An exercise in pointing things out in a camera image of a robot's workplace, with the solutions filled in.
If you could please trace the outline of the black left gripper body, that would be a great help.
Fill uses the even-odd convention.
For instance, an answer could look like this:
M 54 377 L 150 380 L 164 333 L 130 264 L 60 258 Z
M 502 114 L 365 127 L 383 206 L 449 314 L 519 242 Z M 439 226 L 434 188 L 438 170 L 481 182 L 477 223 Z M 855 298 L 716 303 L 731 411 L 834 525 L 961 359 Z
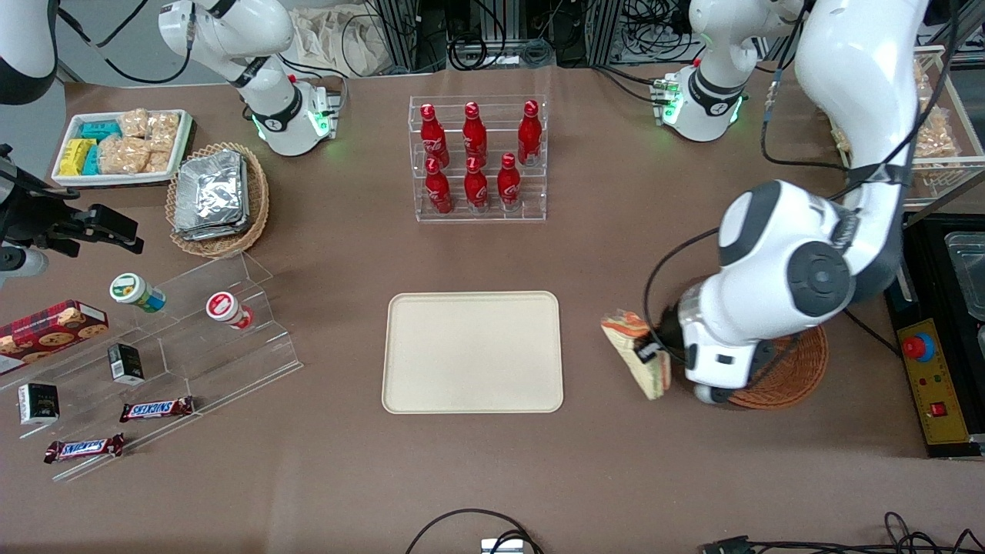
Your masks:
M 656 341 L 661 344 L 662 350 L 668 354 L 672 362 L 685 367 L 686 347 L 678 308 L 678 305 L 665 306 L 659 318 L 654 319 L 651 327 L 655 332 Z

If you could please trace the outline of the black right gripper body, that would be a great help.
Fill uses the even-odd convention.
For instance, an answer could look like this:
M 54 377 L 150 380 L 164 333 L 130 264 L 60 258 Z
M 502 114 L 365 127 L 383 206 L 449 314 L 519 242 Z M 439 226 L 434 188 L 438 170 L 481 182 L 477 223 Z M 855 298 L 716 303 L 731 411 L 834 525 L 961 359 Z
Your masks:
M 10 158 L 13 148 L 1 147 L 2 239 L 22 248 L 52 249 L 69 257 L 78 256 L 78 242 L 94 242 L 87 229 L 85 213 L 66 202 L 80 192 L 71 187 L 54 189 Z

